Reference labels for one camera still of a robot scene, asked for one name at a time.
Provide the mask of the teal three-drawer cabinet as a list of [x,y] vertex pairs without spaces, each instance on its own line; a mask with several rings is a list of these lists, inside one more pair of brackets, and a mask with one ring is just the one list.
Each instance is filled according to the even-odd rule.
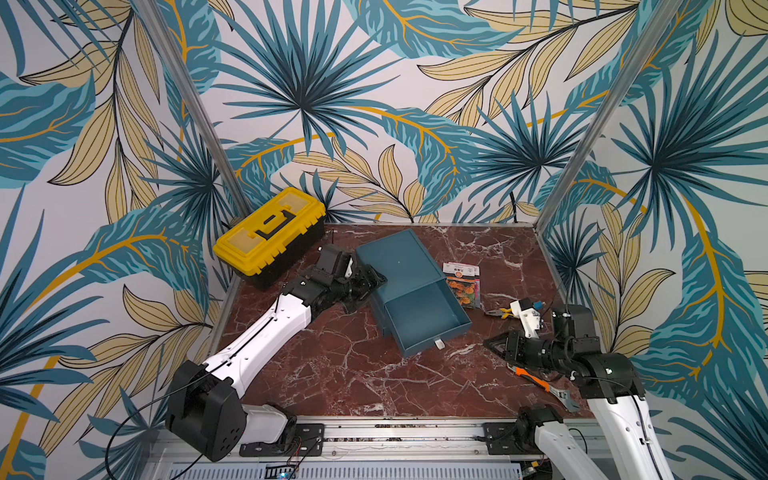
[[373,293],[371,306],[376,294],[383,301],[389,301],[445,279],[412,229],[359,246],[355,253],[363,263],[387,278],[387,282]]

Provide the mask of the teal top drawer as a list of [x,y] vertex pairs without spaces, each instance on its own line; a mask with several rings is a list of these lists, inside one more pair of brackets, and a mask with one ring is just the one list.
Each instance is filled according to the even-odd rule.
[[445,280],[389,301],[376,294],[372,304],[382,334],[394,338],[404,358],[464,335],[472,326]]

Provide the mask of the orange flower seed bag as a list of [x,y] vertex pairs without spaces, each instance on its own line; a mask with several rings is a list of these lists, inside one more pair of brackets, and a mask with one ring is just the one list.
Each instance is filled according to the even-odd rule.
[[477,278],[449,277],[445,273],[444,275],[449,288],[463,308],[481,308],[480,275]]

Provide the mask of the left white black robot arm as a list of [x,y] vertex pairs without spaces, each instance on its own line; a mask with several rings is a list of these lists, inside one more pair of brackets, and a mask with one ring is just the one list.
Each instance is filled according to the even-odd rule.
[[386,277],[364,265],[333,276],[317,268],[287,284],[265,314],[226,348],[201,363],[186,361],[172,379],[165,428],[217,462],[241,443],[288,448],[294,421],[270,405],[243,407],[258,373],[322,312],[364,305]]

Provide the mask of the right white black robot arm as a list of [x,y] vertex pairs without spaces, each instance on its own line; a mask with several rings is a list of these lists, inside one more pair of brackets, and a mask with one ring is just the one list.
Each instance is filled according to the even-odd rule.
[[[671,479],[672,470],[652,425],[646,392],[632,362],[604,353],[595,337],[541,339],[509,331],[483,346],[524,377],[531,370],[568,378],[588,403],[622,479]],[[485,424],[490,454],[541,454],[565,479],[604,479],[553,407],[522,407],[517,419]]]

